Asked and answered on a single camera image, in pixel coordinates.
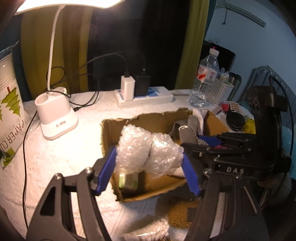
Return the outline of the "pink handled utility knife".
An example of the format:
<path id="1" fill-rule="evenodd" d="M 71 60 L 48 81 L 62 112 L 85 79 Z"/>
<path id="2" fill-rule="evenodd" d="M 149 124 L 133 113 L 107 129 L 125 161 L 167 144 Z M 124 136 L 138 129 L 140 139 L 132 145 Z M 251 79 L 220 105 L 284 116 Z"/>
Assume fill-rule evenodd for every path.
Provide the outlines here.
<path id="1" fill-rule="evenodd" d="M 217 115 L 219 114 L 220 112 L 223 111 L 223 108 L 222 106 L 217 106 L 216 108 L 214 108 L 211 112 L 214 114 L 214 115 Z"/>

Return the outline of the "yellow curtain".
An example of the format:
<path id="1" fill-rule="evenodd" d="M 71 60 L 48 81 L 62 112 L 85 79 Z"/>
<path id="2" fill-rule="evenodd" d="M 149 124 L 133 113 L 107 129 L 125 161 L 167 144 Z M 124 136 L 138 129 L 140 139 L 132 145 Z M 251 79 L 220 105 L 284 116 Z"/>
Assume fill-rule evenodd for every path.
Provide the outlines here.
<path id="1" fill-rule="evenodd" d="M 186 27 L 177 30 L 177 24 L 180 20 L 180 9 L 185 4 L 188 6 L 188 16 Z M 153 21 L 156 21 L 156 14 L 160 13 L 160 6 L 163 5 L 165 11 L 172 14 L 171 20 L 174 23 L 167 23 L 160 29 L 164 34 L 164 30 L 168 27 L 172 29 L 160 37 L 156 33 L 148 33 L 144 36 L 146 40 L 151 39 L 151 36 L 156 37 L 156 42 L 159 44 L 160 40 L 164 41 L 163 46 L 156 51 L 160 54 L 164 49 L 168 50 L 168 54 L 164 54 L 163 58 L 158 57 L 160 61 L 161 73 L 164 74 L 164 80 L 168 80 L 170 84 L 174 85 L 175 89 L 191 88 L 194 82 L 195 74 L 198 68 L 198 61 L 201 55 L 203 40 L 208 29 L 208 22 L 210 22 L 215 8 L 215 1 L 148 1 L 147 9 L 154 15 L 151 20 L 147 20 L 149 26 Z M 184 45 L 180 47 L 180 57 L 178 57 L 178 66 L 173 67 L 171 61 L 177 52 L 176 38 L 180 35 L 182 30 L 186 31 L 184 34 Z"/>

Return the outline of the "brown fuzzy pouch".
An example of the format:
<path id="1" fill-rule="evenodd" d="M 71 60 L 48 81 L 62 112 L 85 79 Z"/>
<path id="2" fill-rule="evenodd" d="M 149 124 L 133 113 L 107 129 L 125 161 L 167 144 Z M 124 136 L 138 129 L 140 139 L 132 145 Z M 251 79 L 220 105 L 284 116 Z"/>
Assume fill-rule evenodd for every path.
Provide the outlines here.
<path id="1" fill-rule="evenodd" d="M 168 211 L 168 222 L 171 227 L 188 229 L 195 217 L 199 202 L 196 200 L 178 200 Z"/>

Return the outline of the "clear plastic water bottle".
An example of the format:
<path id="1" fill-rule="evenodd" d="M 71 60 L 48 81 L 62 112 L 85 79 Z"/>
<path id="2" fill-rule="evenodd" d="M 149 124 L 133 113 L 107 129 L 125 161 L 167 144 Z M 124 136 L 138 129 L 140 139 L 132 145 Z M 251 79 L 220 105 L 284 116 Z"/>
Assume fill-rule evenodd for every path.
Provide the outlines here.
<path id="1" fill-rule="evenodd" d="M 199 63 L 194 85 L 190 91 L 188 102 L 195 108 L 202 107 L 206 102 L 206 95 L 212 88 L 214 81 L 220 72 L 218 57 L 219 51 L 210 48 L 207 57 Z"/>

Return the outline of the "white usb charger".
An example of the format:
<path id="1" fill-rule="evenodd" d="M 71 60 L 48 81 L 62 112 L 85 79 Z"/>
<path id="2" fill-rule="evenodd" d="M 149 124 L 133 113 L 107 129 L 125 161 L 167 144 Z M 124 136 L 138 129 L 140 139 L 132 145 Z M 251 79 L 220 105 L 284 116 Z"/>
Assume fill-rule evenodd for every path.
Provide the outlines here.
<path id="1" fill-rule="evenodd" d="M 120 87 L 120 94 L 124 101 L 131 101 L 134 99 L 135 80 L 132 76 L 122 76 Z"/>

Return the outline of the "cotton swab bag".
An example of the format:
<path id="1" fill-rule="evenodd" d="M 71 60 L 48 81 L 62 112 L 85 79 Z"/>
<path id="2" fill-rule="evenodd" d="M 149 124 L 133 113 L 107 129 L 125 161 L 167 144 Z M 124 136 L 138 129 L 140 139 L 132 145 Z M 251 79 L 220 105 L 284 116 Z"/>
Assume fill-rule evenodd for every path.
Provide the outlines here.
<path id="1" fill-rule="evenodd" d="M 121 235 L 122 240 L 169 240 L 168 216 L 148 216 L 145 226 Z"/>

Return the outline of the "black round lid stack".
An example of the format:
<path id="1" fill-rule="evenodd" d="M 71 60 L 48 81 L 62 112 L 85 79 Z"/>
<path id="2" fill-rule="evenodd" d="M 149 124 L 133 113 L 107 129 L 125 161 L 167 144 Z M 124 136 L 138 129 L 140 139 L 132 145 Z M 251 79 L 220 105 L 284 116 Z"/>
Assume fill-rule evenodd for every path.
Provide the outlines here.
<path id="1" fill-rule="evenodd" d="M 244 116 L 235 111 L 228 111 L 226 114 L 226 123 L 233 131 L 241 131 L 245 125 Z"/>

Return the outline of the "clear bubble wrap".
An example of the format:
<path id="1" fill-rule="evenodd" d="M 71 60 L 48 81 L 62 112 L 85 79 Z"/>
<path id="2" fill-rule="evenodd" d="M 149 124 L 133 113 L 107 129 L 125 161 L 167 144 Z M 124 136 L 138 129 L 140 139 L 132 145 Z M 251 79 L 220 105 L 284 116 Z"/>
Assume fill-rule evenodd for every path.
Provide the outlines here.
<path id="1" fill-rule="evenodd" d="M 153 176 L 173 175 L 182 165 L 184 148 L 168 134 L 151 133 L 128 124 L 121 130 L 116 147 L 114 173 L 133 174 L 142 171 Z"/>

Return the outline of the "yellow plastic bag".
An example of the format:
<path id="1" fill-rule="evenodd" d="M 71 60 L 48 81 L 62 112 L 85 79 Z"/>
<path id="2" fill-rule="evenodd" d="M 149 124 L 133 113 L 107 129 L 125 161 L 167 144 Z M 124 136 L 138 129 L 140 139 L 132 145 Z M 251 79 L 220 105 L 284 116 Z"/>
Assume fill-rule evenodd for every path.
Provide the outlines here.
<path id="1" fill-rule="evenodd" d="M 244 116 L 245 124 L 241 130 L 243 133 L 256 134 L 254 119 Z"/>

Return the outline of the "black computer monitor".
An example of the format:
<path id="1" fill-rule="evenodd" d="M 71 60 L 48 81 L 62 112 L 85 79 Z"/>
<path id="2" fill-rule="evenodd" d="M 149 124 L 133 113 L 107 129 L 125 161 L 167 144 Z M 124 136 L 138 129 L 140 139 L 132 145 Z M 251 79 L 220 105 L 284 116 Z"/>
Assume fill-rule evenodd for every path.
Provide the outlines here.
<path id="1" fill-rule="evenodd" d="M 210 43 L 206 40 L 203 41 L 200 60 L 204 59 L 209 55 L 210 48 L 216 49 L 219 51 L 219 55 L 217 57 L 219 68 L 224 68 L 226 72 L 230 72 L 235 61 L 236 55 L 234 52 L 217 45 L 215 43 Z"/>

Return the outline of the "white power strip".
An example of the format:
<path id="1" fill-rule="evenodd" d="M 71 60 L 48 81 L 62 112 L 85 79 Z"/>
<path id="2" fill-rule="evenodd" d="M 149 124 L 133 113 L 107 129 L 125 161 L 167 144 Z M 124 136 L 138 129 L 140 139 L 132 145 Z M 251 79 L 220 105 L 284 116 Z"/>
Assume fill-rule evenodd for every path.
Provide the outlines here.
<path id="1" fill-rule="evenodd" d="M 120 89 L 114 90 L 115 100 L 119 108 L 137 108 L 146 105 L 165 104 L 173 101 L 173 94 L 165 87 L 149 87 L 146 96 L 138 96 L 133 100 L 124 101 Z"/>

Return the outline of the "grey padded headboard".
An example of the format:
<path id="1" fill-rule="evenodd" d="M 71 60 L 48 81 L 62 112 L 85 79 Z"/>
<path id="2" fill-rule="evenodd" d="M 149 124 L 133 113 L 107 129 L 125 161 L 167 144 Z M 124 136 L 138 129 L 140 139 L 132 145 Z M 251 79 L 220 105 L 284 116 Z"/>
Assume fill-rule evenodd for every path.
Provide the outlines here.
<path id="1" fill-rule="evenodd" d="M 241 106 L 245 107 L 246 109 L 248 109 L 248 111 L 250 112 L 250 107 L 249 107 L 249 104 L 248 104 L 248 102 L 246 100 L 246 91 L 248 89 L 250 89 L 251 87 L 253 87 L 254 85 L 256 85 L 256 86 L 257 85 L 258 86 L 267 86 L 267 85 L 269 85 L 269 76 L 273 76 L 274 78 L 276 78 L 281 83 L 283 88 L 285 89 L 285 92 L 286 92 L 286 94 L 288 96 L 289 103 L 290 103 L 291 108 L 292 108 L 293 123 L 295 125 L 295 108 L 296 108 L 295 94 L 290 89 L 290 87 L 286 84 L 286 82 L 269 66 L 260 66 L 260 67 L 254 68 L 252 70 L 252 72 L 250 74 L 250 77 L 248 79 L 248 82 L 247 82 L 241 96 L 238 99 L 239 104 Z M 285 97 L 283 91 L 278 86 L 278 84 L 273 82 L 273 87 L 275 88 L 276 93 L 278 95 L 281 95 L 281 96 Z M 292 125 L 292 121 L 290 120 L 289 112 L 281 113 L 281 121 L 282 121 L 283 126 L 286 126 L 290 130 L 294 129 L 294 125 Z"/>

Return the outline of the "black power adapter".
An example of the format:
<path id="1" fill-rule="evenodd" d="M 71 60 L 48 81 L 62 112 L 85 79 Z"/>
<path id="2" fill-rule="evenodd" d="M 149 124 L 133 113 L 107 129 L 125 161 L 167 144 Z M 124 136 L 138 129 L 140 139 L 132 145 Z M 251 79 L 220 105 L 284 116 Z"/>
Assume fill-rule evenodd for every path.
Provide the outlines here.
<path id="1" fill-rule="evenodd" d="M 146 96 L 150 84 L 151 77 L 145 74 L 133 75 L 135 80 L 134 96 Z"/>

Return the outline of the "white paper cup pack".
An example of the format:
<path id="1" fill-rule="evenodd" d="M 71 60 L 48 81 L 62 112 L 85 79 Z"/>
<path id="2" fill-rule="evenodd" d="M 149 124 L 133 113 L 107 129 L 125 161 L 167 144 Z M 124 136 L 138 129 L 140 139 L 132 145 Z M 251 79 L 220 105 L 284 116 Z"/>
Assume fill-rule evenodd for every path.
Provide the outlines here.
<path id="1" fill-rule="evenodd" d="M 1 167 L 10 164 L 23 143 L 29 115 L 23 108 L 20 89 L 16 80 L 13 50 L 11 45 L 1 51 Z"/>

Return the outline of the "stainless steel tumbler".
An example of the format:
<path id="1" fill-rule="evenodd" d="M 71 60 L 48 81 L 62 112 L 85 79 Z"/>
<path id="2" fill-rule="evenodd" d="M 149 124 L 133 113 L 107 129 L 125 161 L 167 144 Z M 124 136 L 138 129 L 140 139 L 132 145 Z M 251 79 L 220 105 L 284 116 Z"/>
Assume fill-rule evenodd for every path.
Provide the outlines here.
<path id="1" fill-rule="evenodd" d="M 233 89 L 227 99 L 228 101 L 231 101 L 241 85 L 241 76 L 233 72 L 230 72 L 228 82 L 233 85 Z"/>

